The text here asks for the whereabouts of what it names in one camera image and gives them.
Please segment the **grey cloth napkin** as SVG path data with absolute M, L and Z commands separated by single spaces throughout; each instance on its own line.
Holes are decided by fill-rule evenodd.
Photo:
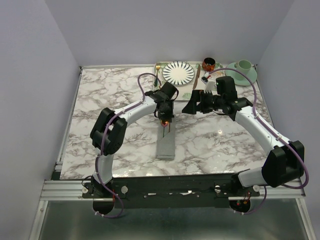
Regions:
M 170 132 L 168 133 L 168 126 L 165 128 L 165 136 L 163 137 L 163 130 L 161 124 L 157 128 L 157 141 L 155 156 L 159 160 L 171 161 L 175 158 L 176 150 L 176 119 L 172 118 Z

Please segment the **iridescent gold spoon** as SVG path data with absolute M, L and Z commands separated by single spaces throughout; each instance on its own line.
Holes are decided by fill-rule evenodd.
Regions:
M 167 121 L 167 120 L 162 120 L 162 121 L 161 121 L 161 126 L 163 127 L 163 134 L 162 134 L 163 137 L 164 137 L 165 134 L 166 134 L 166 127 L 167 127 L 169 124 L 170 124 L 170 122 Z

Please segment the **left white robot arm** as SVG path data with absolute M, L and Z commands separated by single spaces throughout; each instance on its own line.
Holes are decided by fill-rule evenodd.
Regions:
M 154 114 L 160 121 L 160 132 L 165 136 L 172 130 L 174 101 L 179 90 L 166 82 L 160 89 L 142 93 L 142 98 L 126 107 L 111 110 L 104 108 L 90 133 L 92 145 L 100 151 L 95 159 L 93 191 L 101 198 L 117 194 L 111 190 L 114 154 L 121 148 L 127 127 L 137 120 Z

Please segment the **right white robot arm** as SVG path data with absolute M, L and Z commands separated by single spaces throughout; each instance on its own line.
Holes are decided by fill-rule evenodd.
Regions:
M 217 94 L 207 90 L 193 90 L 182 113 L 208 114 L 221 110 L 234 122 L 245 128 L 259 143 L 267 158 L 262 167 L 244 170 L 231 177 L 230 191 L 241 196 L 248 187 L 286 186 L 292 180 L 306 175 L 305 148 L 300 141 L 291 141 L 278 133 L 258 116 L 254 105 L 245 97 L 238 97 L 234 79 L 223 76 L 216 79 Z

